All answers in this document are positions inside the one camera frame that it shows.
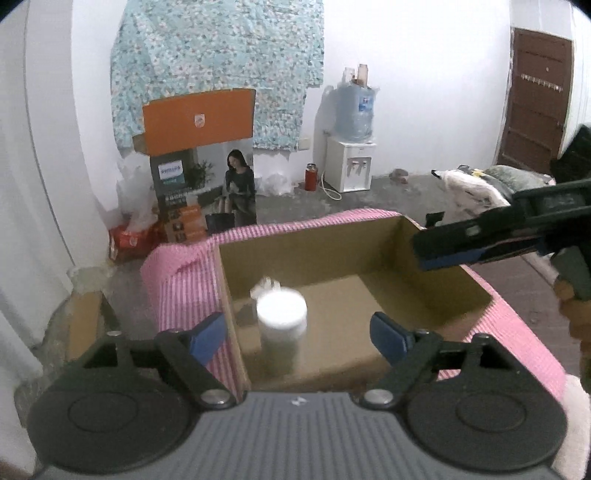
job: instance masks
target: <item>teal floral fabric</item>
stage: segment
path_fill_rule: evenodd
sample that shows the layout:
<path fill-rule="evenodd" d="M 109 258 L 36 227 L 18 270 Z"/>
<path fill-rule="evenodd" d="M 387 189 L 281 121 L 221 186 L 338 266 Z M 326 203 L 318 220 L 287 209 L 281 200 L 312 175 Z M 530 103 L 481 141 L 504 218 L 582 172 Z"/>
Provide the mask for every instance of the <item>teal floral fabric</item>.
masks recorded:
<path fill-rule="evenodd" d="M 119 148 L 142 106 L 186 93 L 256 89 L 254 146 L 295 150 L 306 89 L 320 86 L 323 0 L 129 0 L 111 52 Z"/>

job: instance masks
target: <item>round black disc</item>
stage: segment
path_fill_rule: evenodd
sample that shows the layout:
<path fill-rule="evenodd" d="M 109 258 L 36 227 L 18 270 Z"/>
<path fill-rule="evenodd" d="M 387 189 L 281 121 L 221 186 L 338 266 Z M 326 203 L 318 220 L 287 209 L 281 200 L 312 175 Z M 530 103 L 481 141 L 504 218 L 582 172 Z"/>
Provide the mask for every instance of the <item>round black disc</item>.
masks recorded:
<path fill-rule="evenodd" d="M 552 458 L 566 420 L 545 391 L 464 393 L 428 388 L 408 404 L 407 421 L 435 457 L 472 471 L 508 473 Z"/>
<path fill-rule="evenodd" d="M 148 378 L 133 391 L 47 391 L 28 417 L 44 463 L 106 474 L 137 468 L 173 448 L 190 427 L 188 402 Z"/>

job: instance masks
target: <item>shield logo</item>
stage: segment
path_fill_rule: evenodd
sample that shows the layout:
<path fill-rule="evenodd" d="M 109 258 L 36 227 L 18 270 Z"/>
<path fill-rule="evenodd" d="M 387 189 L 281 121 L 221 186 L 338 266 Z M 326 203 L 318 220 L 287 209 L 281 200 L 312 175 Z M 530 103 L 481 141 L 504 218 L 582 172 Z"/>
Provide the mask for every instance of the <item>shield logo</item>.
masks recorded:
<path fill-rule="evenodd" d="M 197 128 L 201 128 L 205 126 L 205 113 L 200 113 L 195 115 L 195 126 Z"/>

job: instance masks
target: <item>wall outlet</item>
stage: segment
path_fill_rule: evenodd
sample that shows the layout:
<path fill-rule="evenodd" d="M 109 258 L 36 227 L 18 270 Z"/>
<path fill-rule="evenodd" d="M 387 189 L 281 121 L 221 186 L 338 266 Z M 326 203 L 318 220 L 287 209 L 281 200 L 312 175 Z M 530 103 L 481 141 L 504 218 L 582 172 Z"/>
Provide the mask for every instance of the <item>wall outlet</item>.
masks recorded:
<path fill-rule="evenodd" d="M 310 137 L 301 137 L 297 144 L 298 150 L 309 150 L 312 146 L 312 139 Z"/>

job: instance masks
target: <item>white cable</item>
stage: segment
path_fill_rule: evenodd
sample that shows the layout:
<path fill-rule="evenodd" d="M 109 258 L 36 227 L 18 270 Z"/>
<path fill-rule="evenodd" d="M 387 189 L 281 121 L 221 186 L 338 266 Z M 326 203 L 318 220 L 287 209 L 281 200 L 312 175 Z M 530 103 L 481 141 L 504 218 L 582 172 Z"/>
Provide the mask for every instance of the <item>white cable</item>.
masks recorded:
<path fill-rule="evenodd" d="M 339 192 L 337 192 L 336 190 L 333 190 L 333 189 L 328 189 L 324 186 L 324 172 L 322 172 L 322 175 L 320 176 L 320 186 L 322 187 L 322 189 L 324 190 L 324 193 L 326 194 L 326 196 L 329 199 L 332 199 L 332 200 L 342 200 L 343 199 L 343 196 Z M 336 193 L 339 197 L 335 198 L 329 192 Z"/>

